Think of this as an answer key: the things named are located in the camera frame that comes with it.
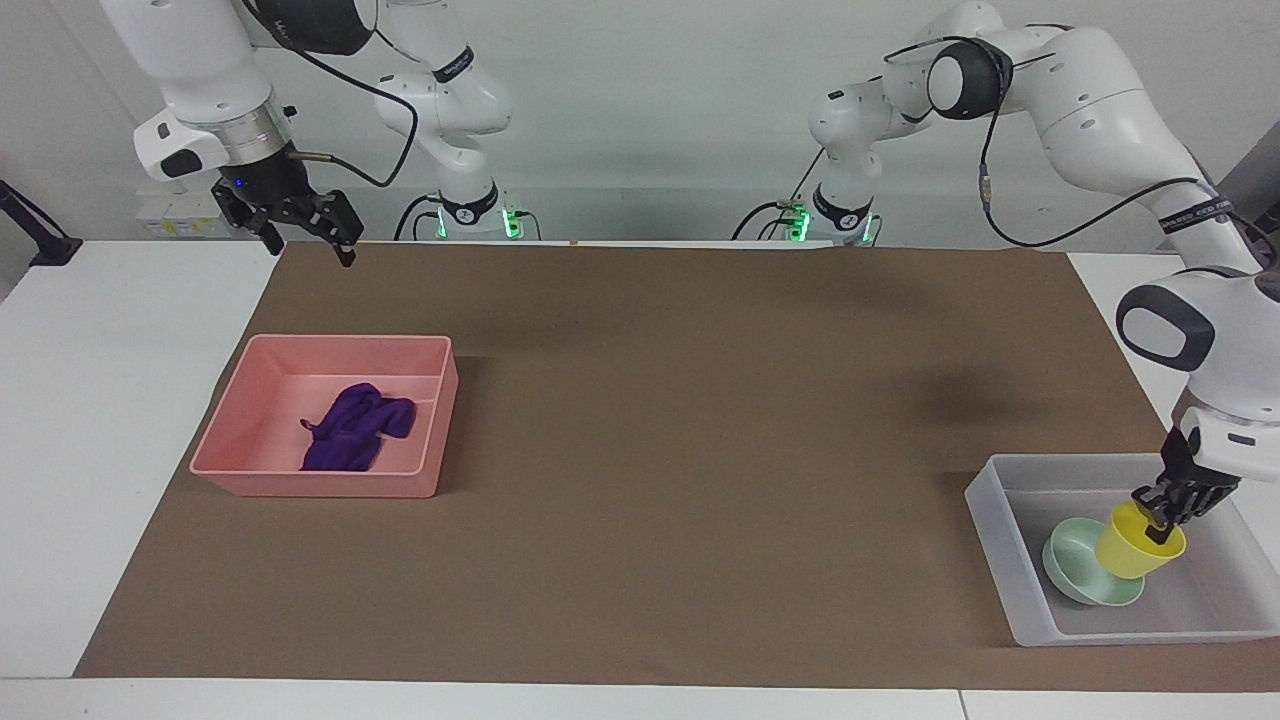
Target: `purple towel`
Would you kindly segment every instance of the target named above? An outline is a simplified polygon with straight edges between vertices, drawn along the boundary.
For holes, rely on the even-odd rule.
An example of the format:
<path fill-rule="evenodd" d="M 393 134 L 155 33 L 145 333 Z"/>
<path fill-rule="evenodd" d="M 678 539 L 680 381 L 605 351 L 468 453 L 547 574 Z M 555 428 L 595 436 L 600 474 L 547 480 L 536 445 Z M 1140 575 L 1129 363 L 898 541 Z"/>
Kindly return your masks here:
<path fill-rule="evenodd" d="M 338 393 L 319 425 L 301 420 L 311 430 L 311 447 L 302 469 L 364 473 L 383 446 L 379 433 L 408 437 L 415 414 L 412 400 L 385 398 L 369 383 L 351 386 Z"/>

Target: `pink tray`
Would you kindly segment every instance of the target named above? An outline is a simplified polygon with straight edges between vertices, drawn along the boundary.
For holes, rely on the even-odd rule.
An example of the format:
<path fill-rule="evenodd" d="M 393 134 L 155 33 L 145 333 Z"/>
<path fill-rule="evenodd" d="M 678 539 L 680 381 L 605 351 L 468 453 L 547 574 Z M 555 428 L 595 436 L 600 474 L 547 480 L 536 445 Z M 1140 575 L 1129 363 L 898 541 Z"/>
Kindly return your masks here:
<path fill-rule="evenodd" d="M 384 438 L 367 473 L 300 470 L 311 433 L 298 420 L 319 423 L 339 392 L 364 382 L 417 405 L 408 438 Z M 447 337 L 253 336 L 191 471 L 242 496 L 431 497 L 457 388 Z"/>

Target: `green bowl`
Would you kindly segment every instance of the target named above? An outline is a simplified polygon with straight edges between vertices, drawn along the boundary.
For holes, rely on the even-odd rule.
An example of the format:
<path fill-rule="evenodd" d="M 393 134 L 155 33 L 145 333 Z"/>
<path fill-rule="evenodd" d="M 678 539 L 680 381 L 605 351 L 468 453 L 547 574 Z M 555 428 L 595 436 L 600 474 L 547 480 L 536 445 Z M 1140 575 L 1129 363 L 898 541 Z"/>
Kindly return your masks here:
<path fill-rule="evenodd" d="M 1144 578 L 1125 580 L 1107 573 L 1093 556 L 1102 536 L 1102 523 L 1091 518 L 1069 518 L 1053 528 L 1041 557 L 1053 587 L 1083 605 L 1124 607 L 1133 605 L 1147 585 Z"/>

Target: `transparent tray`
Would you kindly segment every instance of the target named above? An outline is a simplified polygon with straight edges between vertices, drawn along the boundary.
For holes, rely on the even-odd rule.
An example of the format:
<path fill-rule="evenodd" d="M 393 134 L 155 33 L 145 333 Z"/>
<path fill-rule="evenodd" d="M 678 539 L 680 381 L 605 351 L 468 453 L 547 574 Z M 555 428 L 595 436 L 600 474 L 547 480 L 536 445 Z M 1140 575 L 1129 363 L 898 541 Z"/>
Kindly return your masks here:
<path fill-rule="evenodd" d="M 1280 635 L 1280 577 L 1230 498 L 1185 525 L 1188 550 L 1128 607 L 1088 607 L 1044 575 L 1059 521 L 1106 521 L 1161 471 L 1158 455 L 995 455 L 965 491 L 1014 639 L 1023 646 L 1220 643 Z"/>

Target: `brown mat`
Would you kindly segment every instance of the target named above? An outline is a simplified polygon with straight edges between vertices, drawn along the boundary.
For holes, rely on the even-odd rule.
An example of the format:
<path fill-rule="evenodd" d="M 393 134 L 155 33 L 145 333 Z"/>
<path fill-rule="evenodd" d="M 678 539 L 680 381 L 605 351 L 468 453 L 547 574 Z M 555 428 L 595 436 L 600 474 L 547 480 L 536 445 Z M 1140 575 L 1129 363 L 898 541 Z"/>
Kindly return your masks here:
<path fill-rule="evenodd" d="M 1280 691 L 1280 642 L 1014 644 L 965 486 L 1164 437 L 1061 255 L 291 245 L 266 332 L 452 336 L 442 495 L 179 469 L 77 675 Z"/>

